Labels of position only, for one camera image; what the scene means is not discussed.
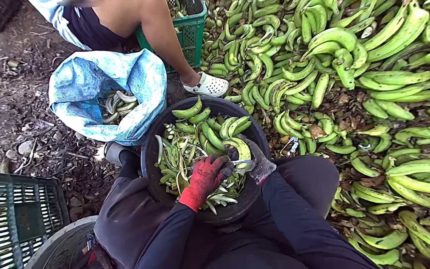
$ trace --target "hand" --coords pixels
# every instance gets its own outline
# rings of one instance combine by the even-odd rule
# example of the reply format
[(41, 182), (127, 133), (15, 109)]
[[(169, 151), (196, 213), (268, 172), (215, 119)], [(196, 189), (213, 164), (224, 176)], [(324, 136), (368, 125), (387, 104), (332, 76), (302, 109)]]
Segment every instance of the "hand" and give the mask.
[(230, 161), (228, 156), (217, 158), (213, 155), (196, 161), (190, 186), (183, 190), (179, 203), (197, 212), (208, 195), (218, 189), (223, 180), (231, 176), (231, 169), (225, 165), (228, 161)]
[[(241, 134), (238, 135), (238, 138), (243, 140), (250, 148), (251, 159), (255, 163), (255, 168), (248, 174), (255, 180), (257, 185), (260, 185), (270, 174), (273, 173), (273, 171), (276, 170), (276, 165), (265, 157), (265, 154), (263, 154), (263, 151), (261, 151), (255, 142), (243, 137)], [(236, 148), (231, 145), (227, 145), (226, 147), (230, 160), (238, 160), (238, 152), (236, 151)]]

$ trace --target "pile of plantains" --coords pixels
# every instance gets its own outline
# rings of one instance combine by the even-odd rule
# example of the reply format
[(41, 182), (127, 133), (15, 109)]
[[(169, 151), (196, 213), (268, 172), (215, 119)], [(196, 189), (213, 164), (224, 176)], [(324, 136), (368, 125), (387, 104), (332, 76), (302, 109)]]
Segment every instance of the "pile of plantains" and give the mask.
[(429, 267), (430, 0), (206, 1), (201, 69), (230, 82), (224, 98), (274, 157), (335, 162), (329, 220), (355, 248)]

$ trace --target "rock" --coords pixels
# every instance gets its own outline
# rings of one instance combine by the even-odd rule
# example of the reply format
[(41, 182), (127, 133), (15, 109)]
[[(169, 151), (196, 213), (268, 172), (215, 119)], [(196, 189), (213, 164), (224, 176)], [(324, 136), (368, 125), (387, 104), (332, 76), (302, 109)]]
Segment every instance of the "rock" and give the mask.
[(15, 62), (15, 61), (8, 61), (8, 65), (10, 67), (18, 67), (19, 66), (18, 62)]
[(82, 134), (80, 134), (80, 133), (78, 133), (78, 132), (75, 132), (75, 137), (78, 139), (78, 140), (84, 140), (86, 137), (85, 136), (83, 136)]
[(73, 207), (69, 210), (69, 217), (71, 218), (71, 222), (75, 222), (80, 219), (82, 216), (82, 207)]
[(29, 140), (19, 145), (18, 152), (21, 155), (29, 155), (32, 149), (33, 149), (33, 141)]
[(62, 140), (63, 139), (63, 134), (60, 131), (56, 131), (56, 133), (53, 135), (54, 140)]
[(78, 207), (78, 206), (82, 206), (81, 201), (77, 198), (77, 197), (73, 197), (69, 200), (69, 204), (71, 205), (71, 207)]
[(11, 160), (15, 160), (19, 158), (18, 152), (15, 151), (14, 149), (9, 149), (8, 151), (6, 151), (6, 157), (8, 157)]

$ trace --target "knee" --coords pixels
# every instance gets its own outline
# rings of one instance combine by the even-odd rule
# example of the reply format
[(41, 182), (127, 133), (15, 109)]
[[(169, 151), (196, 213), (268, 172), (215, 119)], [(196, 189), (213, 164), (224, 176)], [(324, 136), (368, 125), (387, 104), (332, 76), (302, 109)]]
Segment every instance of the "knee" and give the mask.
[(296, 159), (297, 166), (309, 169), (317, 174), (323, 174), (327, 179), (339, 181), (338, 169), (329, 159), (316, 155), (305, 155)]

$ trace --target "red glove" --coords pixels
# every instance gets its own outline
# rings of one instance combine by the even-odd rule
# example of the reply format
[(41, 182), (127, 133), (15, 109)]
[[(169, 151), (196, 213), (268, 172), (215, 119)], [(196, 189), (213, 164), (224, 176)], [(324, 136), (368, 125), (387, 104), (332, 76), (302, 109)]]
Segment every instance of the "red glove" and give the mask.
[(222, 181), (232, 174), (230, 168), (222, 168), (228, 161), (230, 159), (227, 156), (217, 158), (213, 155), (196, 161), (190, 186), (183, 190), (179, 203), (197, 212), (198, 208), (207, 200), (208, 195), (213, 193)]

